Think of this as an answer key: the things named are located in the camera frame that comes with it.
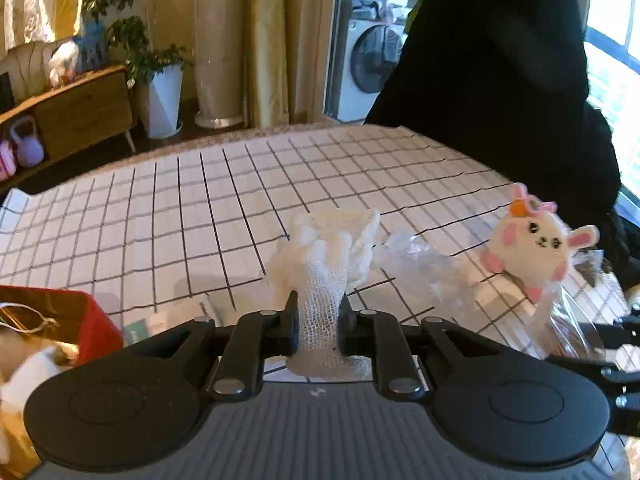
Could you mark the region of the clear crinkled plastic bag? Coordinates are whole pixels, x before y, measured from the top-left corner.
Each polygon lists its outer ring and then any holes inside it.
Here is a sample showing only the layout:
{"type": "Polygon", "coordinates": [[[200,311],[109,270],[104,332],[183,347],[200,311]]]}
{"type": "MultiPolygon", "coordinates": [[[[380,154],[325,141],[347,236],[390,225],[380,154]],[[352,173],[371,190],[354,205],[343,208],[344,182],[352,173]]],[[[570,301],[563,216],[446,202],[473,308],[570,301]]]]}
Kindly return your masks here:
{"type": "Polygon", "coordinates": [[[459,323],[482,313],[476,299],[480,282],[473,283],[455,258],[441,254],[420,236],[393,232],[375,246],[372,263],[420,302],[421,310],[432,308],[459,323]]]}

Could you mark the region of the white gauze cloth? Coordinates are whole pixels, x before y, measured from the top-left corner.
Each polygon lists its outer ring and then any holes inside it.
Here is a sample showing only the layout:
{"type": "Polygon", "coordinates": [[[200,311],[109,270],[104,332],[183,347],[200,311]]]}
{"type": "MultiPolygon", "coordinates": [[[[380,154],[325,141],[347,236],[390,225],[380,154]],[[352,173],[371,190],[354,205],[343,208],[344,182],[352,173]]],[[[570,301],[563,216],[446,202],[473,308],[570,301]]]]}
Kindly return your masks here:
{"type": "Polygon", "coordinates": [[[380,226],[375,209],[327,209],[291,218],[288,239],[267,266],[271,305],[298,296],[298,346],[286,360],[298,376],[327,382],[371,377],[370,360],[338,348],[338,315],[346,292],[367,281],[380,226]]]}

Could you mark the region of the white teal small box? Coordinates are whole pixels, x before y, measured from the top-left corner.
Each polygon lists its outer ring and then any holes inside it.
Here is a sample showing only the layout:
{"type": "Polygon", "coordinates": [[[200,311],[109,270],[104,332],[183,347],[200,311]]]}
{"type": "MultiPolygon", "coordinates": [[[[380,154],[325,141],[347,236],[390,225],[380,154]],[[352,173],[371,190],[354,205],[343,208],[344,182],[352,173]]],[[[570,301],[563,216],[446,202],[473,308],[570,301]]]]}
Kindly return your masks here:
{"type": "Polygon", "coordinates": [[[229,326],[238,318],[239,313],[226,294],[209,292],[125,312],[122,328],[125,346],[131,346],[193,320],[213,320],[217,326],[229,326]]]}

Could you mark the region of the white pink plush toy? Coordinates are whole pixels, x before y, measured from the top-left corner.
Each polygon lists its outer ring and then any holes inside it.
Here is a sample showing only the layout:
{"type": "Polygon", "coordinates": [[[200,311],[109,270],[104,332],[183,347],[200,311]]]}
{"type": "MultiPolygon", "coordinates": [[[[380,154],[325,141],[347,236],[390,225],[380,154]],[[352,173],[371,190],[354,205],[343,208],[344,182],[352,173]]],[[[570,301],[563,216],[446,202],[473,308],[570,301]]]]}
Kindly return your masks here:
{"type": "Polygon", "coordinates": [[[564,280],[576,252],[597,245],[599,238],[596,226],[569,228],[556,214],[556,203],[543,202],[524,184],[514,183],[508,213],[480,258],[489,272],[516,278],[536,304],[548,286],[564,280]]]}

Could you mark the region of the white grid tablecloth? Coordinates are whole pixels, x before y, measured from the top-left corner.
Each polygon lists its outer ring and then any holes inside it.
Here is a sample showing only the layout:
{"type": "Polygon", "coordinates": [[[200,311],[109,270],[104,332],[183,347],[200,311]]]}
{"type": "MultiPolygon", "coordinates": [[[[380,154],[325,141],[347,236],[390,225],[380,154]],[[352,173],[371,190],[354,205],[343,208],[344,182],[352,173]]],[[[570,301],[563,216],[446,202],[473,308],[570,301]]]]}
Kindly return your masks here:
{"type": "Polygon", "coordinates": [[[39,194],[1,197],[1,281],[88,292],[120,327],[155,313],[235,320],[304,212],[375,209],[474,290],[452,317],[518,349],[534,309],[480,250],[506,212],[497,171],[406,129],[338,127],[212,141],[124,160],[39,194]]]}

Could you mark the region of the red storage box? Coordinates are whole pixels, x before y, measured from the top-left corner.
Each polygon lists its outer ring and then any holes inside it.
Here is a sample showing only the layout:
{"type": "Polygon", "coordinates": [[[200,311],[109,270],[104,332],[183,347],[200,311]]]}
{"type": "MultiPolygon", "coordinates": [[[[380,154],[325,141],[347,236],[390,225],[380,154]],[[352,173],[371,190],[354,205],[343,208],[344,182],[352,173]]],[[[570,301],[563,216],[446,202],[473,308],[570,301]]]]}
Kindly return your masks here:
{"type": "Polygon", "coordinates": [[[24,408],[46,380],[124,346],[93,296],[73,290],[1,287],[1,477],[21,479],[39,464],[24,408]]]}

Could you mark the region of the person in black clothing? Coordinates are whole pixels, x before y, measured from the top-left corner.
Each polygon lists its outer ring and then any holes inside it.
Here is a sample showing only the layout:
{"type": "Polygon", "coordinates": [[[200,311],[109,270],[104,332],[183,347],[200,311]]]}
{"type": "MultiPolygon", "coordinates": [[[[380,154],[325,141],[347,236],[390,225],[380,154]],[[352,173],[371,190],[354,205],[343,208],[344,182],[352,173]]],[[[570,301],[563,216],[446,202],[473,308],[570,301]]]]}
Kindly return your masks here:
{"type": "Polygon", "coordinates": [[[420,0],[397,66],[368,114],[454,148],[600,233],[623,289],[639,231],[615,203],[612,131],[589,104],[577,0],[420,0]]]}

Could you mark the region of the wooden sideboard cabinet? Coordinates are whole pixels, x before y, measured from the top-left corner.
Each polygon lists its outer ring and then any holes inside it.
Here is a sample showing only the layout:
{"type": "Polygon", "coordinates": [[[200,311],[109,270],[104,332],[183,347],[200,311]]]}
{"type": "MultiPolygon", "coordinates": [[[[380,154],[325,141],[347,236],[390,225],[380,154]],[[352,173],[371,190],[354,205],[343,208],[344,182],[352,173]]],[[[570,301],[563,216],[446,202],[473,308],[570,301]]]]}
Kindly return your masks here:
{"type": "Polygon", "coordinates": [[[26,179],[114,136],[123,136],[134,150],[131,129],[136,125],[127,84],[126,66],[112,64],[84,73],[66,86],[27,99],[1,115],[7,133],[22,117],[35,119],[46,157],[39,165],[17,170],[1,183],[9,192],[26,179]]]}

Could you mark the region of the purple kettlebell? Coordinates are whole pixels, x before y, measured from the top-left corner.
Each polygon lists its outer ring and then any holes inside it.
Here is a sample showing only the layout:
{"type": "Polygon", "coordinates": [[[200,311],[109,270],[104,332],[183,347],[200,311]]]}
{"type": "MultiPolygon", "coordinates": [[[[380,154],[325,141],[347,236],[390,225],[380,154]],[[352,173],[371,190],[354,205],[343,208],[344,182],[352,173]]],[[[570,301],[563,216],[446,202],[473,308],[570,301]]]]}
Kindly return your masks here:
{"type": "Polygon", "coordinates": [[[44,159],[44,148],[39,140],[35,118],[23,116],[10,127],[9,134],[16,148],[17,159],[24,168],[32,168],[44,159]]]}

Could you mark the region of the pink kettlebell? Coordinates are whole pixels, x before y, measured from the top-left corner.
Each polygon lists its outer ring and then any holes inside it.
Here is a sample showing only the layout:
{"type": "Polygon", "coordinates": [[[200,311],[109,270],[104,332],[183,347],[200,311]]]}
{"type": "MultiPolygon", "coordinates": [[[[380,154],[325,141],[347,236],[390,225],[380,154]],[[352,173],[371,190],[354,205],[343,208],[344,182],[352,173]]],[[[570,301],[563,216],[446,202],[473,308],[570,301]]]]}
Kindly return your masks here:
{"type": "Polygon", "coordinates": [[[11,179],[17,170],[13,144],[9,140],[0,142],[0,181],[11,179]]]}

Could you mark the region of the white pot green plant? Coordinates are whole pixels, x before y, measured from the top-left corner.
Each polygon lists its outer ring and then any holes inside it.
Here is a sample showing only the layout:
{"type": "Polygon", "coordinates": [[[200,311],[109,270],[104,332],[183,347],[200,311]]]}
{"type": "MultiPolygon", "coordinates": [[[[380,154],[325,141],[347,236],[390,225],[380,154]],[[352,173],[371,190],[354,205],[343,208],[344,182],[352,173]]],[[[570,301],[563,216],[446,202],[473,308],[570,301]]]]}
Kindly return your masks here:
{"type": "Polygon", "coordinates": [[[186,48],[171,44],[153,49],[138,16],[111,24],[107,44],[124,56],[128,84],[134,90],[139,120],[148,137],[160,140],[178,133],[183,72],[191,64],[186,48]]]}

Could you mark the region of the beige gold curtain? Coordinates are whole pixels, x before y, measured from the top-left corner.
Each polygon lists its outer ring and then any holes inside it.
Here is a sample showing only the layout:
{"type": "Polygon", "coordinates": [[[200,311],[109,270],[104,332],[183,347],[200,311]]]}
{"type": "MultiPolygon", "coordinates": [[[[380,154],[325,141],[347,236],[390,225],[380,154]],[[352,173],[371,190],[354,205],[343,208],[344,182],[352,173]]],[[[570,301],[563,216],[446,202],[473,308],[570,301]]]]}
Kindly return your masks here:
{"type": "Polygon", "coordinates": [[[182,44],[201,128],[321,122],[337,0],[144,0],[152,41],[182,44]]]}

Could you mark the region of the white washing machine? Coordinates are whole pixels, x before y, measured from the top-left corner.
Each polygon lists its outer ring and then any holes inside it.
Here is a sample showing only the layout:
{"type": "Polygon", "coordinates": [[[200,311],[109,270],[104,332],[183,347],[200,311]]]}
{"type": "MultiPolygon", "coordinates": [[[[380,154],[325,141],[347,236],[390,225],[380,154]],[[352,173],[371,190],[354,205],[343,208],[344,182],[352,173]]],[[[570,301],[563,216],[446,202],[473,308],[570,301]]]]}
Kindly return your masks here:
{"type": "Polygon", "coordinates": [[[324,114],[361,122],[396,67],[409,0],[336,0],[324,114]]]}

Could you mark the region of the pale plush on cabinet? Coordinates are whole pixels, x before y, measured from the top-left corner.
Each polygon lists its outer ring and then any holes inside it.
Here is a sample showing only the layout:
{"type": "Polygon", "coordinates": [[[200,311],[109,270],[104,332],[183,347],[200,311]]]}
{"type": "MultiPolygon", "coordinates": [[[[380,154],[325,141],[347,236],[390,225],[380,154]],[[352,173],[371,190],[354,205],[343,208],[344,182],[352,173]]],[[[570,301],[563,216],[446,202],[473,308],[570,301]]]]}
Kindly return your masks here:
{"type": "Polygon", "coordinates": [[[74,40],[61,44],[48,62],[50,87],[55,89],[70,84],[76,77],[79,59],[80,50],[74,40]]]}

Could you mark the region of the blue box on cabinet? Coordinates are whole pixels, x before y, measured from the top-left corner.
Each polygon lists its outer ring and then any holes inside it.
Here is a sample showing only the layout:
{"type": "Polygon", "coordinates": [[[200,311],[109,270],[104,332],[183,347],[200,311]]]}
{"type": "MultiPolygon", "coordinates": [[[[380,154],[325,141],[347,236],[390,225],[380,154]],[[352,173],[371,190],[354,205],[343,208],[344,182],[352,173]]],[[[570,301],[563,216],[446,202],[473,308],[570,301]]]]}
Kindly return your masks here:
{"type": "Polygon", "coordinates": [[[82,33],[77,38],[80,52],[80,68],[83,73],[100,70],[107,62],[107,46],[104,25],[89,20],[82,24],[82,33]]]}

